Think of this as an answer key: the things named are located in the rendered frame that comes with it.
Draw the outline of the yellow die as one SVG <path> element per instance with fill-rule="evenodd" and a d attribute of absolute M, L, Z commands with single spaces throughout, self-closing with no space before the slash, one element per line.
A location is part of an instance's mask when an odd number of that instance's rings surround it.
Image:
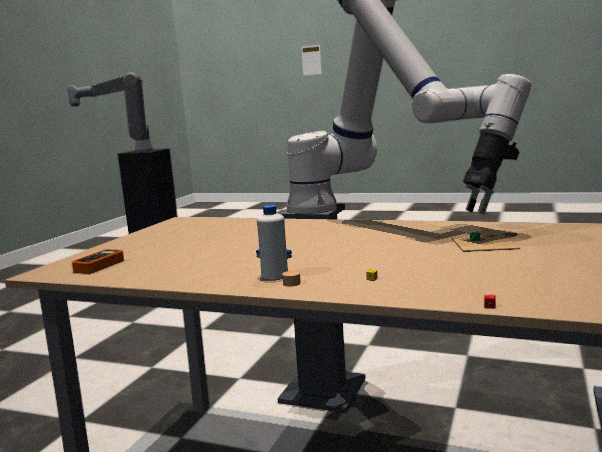
<path fill-rule="evenodd" d="M 366 279 L 367 280 L 376 280 L 378 278 L 377 270 L 369 269 L 366 271 Z"/>

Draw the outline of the tan mat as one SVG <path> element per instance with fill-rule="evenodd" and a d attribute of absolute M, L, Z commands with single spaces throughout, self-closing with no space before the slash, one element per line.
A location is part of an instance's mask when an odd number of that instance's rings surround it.
<path fill-rule="evenodd" d="M 468 237 L 452 237 L 452 240 L 463 252 L 517 250 L 520 249 L 505 235 L 480 236 L 479 241 L 471 241 Z"/>

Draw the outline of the red die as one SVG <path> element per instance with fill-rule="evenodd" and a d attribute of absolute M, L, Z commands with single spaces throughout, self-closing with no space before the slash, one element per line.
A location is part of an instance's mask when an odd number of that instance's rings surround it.
<path fill-rule="evenodd" d="M 495 295 L 484 295 L 484 307 L 495 308 L 496 307 L 496 296 Z"/>

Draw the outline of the short brown cylinder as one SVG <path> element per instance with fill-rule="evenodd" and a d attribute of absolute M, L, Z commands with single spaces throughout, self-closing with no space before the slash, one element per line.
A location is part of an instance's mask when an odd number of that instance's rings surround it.
<path fill-rule="evenodd" d="M 297 286 L 301 283 L 300 272 L 298 271 L 287 271 L 283 273 L 283 285 L 285 286 Z"/>

